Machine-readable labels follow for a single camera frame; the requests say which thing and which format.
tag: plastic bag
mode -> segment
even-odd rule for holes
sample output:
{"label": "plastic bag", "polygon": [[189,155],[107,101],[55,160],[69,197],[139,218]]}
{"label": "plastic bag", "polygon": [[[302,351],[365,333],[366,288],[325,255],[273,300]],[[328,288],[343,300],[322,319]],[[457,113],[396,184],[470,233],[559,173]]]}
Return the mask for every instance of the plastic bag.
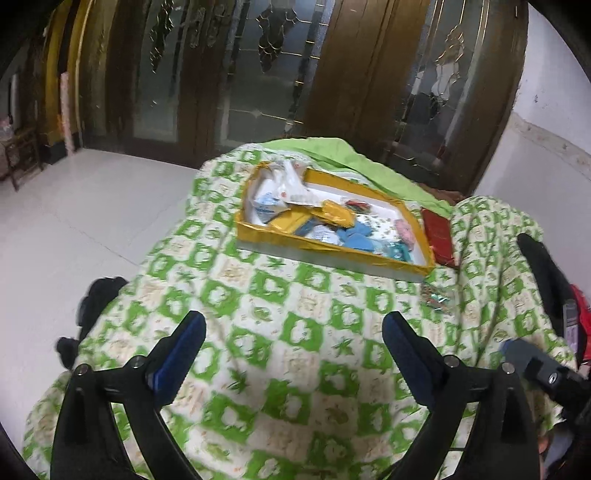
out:
{"label": "plastic bag", "polygon": [[271,219],[288,209],[285,202],[275,198],[275,191],[275,181],[265,179],[261,182],[255,197],[252,199],[252,206],[263,223],[269,223]]}
{"label": "plastic bag", "polygon": [[303,183],[308,165],[301,160],[278,160],[269,163],[276,190],[274,197],[285,203],[319,207],[321,201]]}
{"label": "plastic bag", "polygon": [[325,244],[340,245],[339,236],[326,225],[316,225],[307,235],[306,238],[312,240],[319,240]]}

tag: yellow packet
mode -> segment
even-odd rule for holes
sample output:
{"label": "yellow packet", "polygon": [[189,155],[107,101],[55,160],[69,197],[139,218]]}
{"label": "yellow packet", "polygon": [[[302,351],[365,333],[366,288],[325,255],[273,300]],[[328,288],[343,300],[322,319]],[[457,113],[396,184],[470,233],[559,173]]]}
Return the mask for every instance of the yellow packet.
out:
{"label": "yellow packet", "polygon": [[310,218],[312,218],[312,215],[308,210],[291,209],[286,212],[281,212],[267,225],[279,232],[293,234]]}
{"label": "yellow packet", "polygon": [[310,213],[321,219],[324,223],[351,228],[355,225],[355,214],[347,207],[339,205],[332,200],[324,200],[322,207],[311,208]]}

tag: red book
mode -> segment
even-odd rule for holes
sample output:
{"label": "red book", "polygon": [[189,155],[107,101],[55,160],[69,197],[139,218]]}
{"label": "red book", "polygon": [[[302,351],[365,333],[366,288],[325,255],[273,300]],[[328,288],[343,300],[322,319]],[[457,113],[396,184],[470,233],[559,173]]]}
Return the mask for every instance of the red book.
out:
{"label": "red book", "polygon": [[421,215],[427,240],[435,254],[435,261],[440,265],[455,268],[449,220],[426,208],[421,208]]}

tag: blue cloth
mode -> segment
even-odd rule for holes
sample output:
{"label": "blue cloth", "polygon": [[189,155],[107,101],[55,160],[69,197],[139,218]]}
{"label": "blue cloth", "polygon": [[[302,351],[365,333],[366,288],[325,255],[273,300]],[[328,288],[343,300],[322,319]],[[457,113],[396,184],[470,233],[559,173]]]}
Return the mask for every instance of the blue cloth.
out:
{"label": "blue cloth", "polygon": [[347,241],[348,237],[356,233],[362,236],[369,236],[371,234],[371,228],[365,225],[364,223],[355,220],[355,225],[353,225],[351,228],[347,228],[347,230],[345,230],[344,228],[339,228],[336,231],[336,234],[339,236],[340,241],[342,241],[343,243]]}
{"label": "blue cloth", "polygon": [[401,262],[411,262],[408,245],[403,242],[389,242],[387,240],[371,239],[374,245],[374,252],[388,258]]}
{"label": "blue cloth", "polygon": [[347,237],[343,243],[343,246],[347,248],[354,248],[356,250],[363,250],[364,252],[374,251],[374,244],[372,241],[366,236],[361,235],[361,233],[354,233],[353,235]]}

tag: metal bolt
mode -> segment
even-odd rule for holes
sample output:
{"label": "metal bolt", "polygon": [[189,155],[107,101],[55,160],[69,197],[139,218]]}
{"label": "metal bolt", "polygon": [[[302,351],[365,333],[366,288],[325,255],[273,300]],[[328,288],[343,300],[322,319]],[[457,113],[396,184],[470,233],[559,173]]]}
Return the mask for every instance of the metal bolt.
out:
{"label": "metal bolt", "polygon": [[88,372],[87,364],[81,364],[76,368],[76,375],[84,375],[86,372]]}
{"label": "metal bolt", "polygon": [[513,366],[513,364],[510,364],[509,362],[503,362],[501,364],[501,368],[503,369],[503,372],[505,372],[508,375],[515,373],[515,367]]}
{"label": "metal bolt", "polygon": [[143,355],[136,355],[135,357],[133,357],[130,362],[131,362],[131,367],[133,368],[139,368],[144,364],[144,361],[146,360],[146,357],[144,357]]}
{"label": "metal bolt", "polygon": [[456,368],[460,365],[460,359],[455,355],[446,355],[443,357],[443,362],[451,368]]}

